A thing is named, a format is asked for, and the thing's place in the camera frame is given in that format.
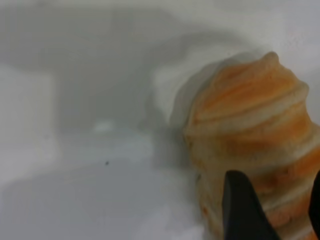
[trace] white background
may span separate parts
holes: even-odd
[[[1,0],[0,239],[205,239],[194,95],[273,50],[320,123],[319,22],[316,0]]]

